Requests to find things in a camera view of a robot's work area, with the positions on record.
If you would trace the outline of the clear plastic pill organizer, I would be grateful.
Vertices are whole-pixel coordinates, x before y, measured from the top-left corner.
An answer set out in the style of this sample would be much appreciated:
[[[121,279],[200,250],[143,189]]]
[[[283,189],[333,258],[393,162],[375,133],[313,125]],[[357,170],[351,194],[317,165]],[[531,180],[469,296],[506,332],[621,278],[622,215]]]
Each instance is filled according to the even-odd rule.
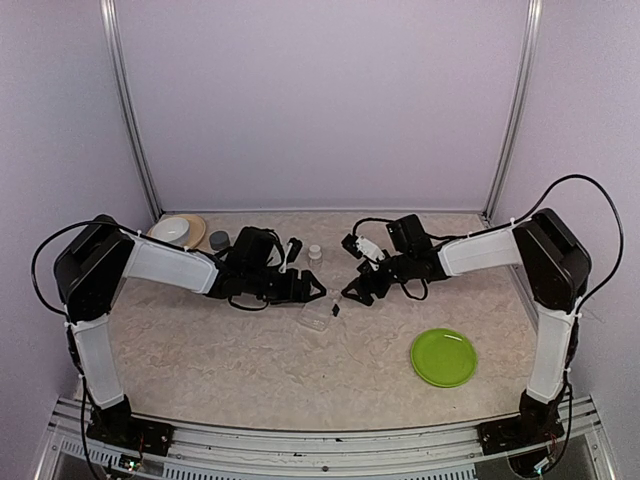
[[[297,318],[297,322],[311,330],[324,332],[333,319],[341,312],[342,295],[337,290],[330,290],[322,298],[305,304]]]

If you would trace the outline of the small white pill bottle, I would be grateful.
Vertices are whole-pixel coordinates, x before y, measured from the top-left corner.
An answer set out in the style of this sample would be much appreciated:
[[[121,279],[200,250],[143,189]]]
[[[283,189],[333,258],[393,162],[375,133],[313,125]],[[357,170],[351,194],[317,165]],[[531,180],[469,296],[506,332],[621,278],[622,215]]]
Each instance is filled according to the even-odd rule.
[[[310,265],[319,265],[323,260],[322,249],[317,244],[312,244],[308,248],[308,259]]]

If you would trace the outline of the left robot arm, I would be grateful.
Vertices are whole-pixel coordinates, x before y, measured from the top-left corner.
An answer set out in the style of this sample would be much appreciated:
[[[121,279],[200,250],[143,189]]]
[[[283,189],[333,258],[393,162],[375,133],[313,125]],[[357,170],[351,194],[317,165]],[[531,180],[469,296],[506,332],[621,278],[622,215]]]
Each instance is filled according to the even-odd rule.
[[[30,260],[35,295],[60,315],[80,396],[121,445],[140,434],[134,413],[240,423],[232,392],[264,384],[271,335],[327,294],[302,242],[242,227],[228,247],[172,246],[101,214],[62,228]],[[51,275],[54,290],[39,286]]]

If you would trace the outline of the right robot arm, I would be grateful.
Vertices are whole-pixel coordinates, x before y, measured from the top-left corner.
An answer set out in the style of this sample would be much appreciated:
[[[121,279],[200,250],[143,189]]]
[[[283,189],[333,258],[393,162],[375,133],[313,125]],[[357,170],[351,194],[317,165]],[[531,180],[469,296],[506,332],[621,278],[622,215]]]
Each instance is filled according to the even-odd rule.
[[[586,248],[554,210],[539,203],[503,225],[464,235],[429,234],[414,214],[383,223],[394,254],[356,230],[341,242],[362,262],[342,295],[362,305],[384,298],[394,284],[417,280],[428,286],[479,270],[523,269],[537,316],[537,343],[521,401],[522,406],[531,406],[515,416],[511,433],[520,443],[535,442],[551,424],[544,407],[559,401],[569,386],[581,310],[607,283],[588,285],[592,260]]]

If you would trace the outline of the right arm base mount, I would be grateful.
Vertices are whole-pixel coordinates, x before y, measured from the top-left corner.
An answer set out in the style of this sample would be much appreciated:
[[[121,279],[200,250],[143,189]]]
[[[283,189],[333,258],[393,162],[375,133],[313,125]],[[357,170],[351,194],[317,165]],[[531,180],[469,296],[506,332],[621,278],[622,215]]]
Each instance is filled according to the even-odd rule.
[[[558,401],[542,403],[526,393],[516,415],[480,423],[477,432],[485,456],[537,445],[562,437]]]

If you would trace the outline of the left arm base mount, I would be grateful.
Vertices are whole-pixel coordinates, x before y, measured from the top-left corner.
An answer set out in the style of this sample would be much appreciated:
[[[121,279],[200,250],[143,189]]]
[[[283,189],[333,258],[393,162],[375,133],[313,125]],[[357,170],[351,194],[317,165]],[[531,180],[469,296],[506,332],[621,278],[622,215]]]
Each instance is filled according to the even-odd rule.
[[[94,410],[86,430],[91,440],[162,457],[168,454],[173,433],[168,423],[136,417],[116,407]]]

